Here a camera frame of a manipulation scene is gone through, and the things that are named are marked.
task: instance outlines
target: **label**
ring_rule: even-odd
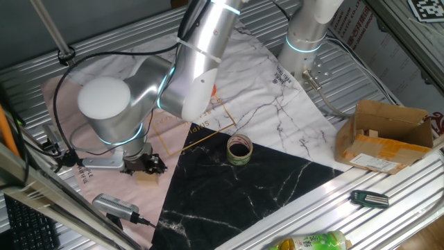
[[[330,234],[294,237],[293,241],[297,250],[342,250],[344,245]]]
[[[276,68],[275,79],[273,80],[274,84],[284,84],[291,83],[291,76],[287,75],[284,70],[280,69],[279,66]]]
[[[398,163],[396,162],[389,162],[387,160],[378,159],[372,156],[368,156],[364,153],[360,153],[350,162],[356,165],[369,167],[371,169],[376,169],[383,172],[388,172],[398,166]]]
[[[92,170],[86,169],[84,167],[77,167],[77,168],[78,168],[78,175],[82,179],[83,184],[88,183],[91,177],[94,177],[94,175],[92,174]]]

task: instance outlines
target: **keyboard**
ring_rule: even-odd
[[[55,222],[28,206],[5,196],[15,250],[54,250],[60,245]]]

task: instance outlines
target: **roll of tape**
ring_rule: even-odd
[[[236,166],[247,164],[251,159],[253,143],[245,135],[233,135],[227,142],[227,159]]]

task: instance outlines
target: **open cardboard box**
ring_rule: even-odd
[[[361,100],[336,137],[335,160],[388,174],[420,160],[434,147],[427,111]],[[377,137],[362,131],[377,131]]]

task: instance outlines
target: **table surface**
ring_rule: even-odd
[[[293,11],[292,3],[292,1],[282,1],[282,5],[289,12]],[[128,49],[177,30],[183,12],[183,8],[172,10],[75,44],[75,47],[80,56],[98,50]],[[271,51],[278,51],[277,48],[282,44],[286,33],[287,21],[272,3],[265,0],[251,1],[242,10],[240,20]],[[324,47],[320,55],[334,74],[331,81],[323,83],[323,89],[337,108],[342,111],[352,110],[360,99],[385,100],[385,96],[375,83],[338,49]],[[40,92],[40,85],[64,71],[54,58],[55,54],[50,53],[0,72],[0,81],[12,97],[20,115],[28,122],[26,128],[39,140],[45,140],[41,125],[51,121]],[[323,113],[327,113],[327,108],[317,93],[308,91],[307,94]],[[343,123],[337,117],[325,116],[336,128]],[[284,235],[291,232],[303,234],[341,229],[352,240],[356,249],[368,249],[408,224],[424,208],[434,204],[444,186],[442,175],[443,162],[438,156],[419,162],[395,176],[354,168],[290,203],[284,207],[284,210],[268,216],[263,221],[275,223],[267,225],[260,222],[220,248],[259,249],[261,244],[276,234]],[[61,172],[59,176],[80,192],[74,173],[70,169]],[[346,201],[348,193],[353,189],[373,190],[393,195],[394,206],[385,211],[350,206]],[[4,201],[0,201],[0,208],[4,208]],[[443,212],[440,210],[435,217],[424,221],[422,225],[400,238],[398,243]],[[3,225],[1,228],[8,228],[5,209],[0,210],[0,220],[0,226]],[[57,224],[57,230],[64,249],[100,249],[96,243],[61,224]],[[389,233],[382,236],[381,233],[386,231]]]

